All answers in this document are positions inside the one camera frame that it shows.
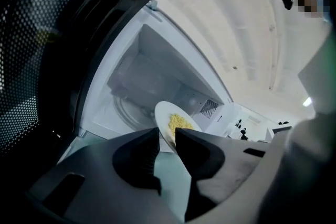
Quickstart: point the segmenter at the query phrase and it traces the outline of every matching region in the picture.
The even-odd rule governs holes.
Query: perforated door screen
[[[39,125],[37,83],[46,44],[69,0],[8,0],[0,15],[0,155]]]
[[[204,106],[201,108],[200,112],[208,119],[210,119],[211,116],[215,113],[217,107],[218,107],[217,103],[211,100],[207,100]]]

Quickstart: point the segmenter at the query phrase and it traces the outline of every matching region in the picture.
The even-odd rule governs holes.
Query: ceiling
[[[331,26],[281,0],[157,0],[194,40],[235,102],[278,121],[314,114],[298,72]]]

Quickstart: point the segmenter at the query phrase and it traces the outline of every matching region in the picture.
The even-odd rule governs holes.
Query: ceiling light
[[[306,100],[305,100],[305,102],[303,103],[303,106],[309,106],[310,104],[311,104],[311,98],[310,97],[308,97]]]

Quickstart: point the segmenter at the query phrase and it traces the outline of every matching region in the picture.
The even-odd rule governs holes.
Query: white plate
[[[177,105],[174,105],[169,102],[159,102],[155,106],[155,121],[157,126],[159,127],[160,133],[162,137],[165,139],[169,147],[176,152],[175,148],[175,137],[173,136],[173,132],[169,128],[170,116],[172,114],[178,114],[183,117],[188,123],[190,123],[194,130],[202,131],[201,128],[196,124],[196,122],[182,109],[180,109]]]

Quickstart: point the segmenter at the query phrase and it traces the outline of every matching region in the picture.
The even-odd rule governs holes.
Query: noodles
[[[170,116],[169,121],[169,128],[172,130],[173,136],[175,137],[175,129],[176,128],[187,128],[187,129],[194,129],[193,126],[188,123],[183,117],[178,114],[172,114]]]

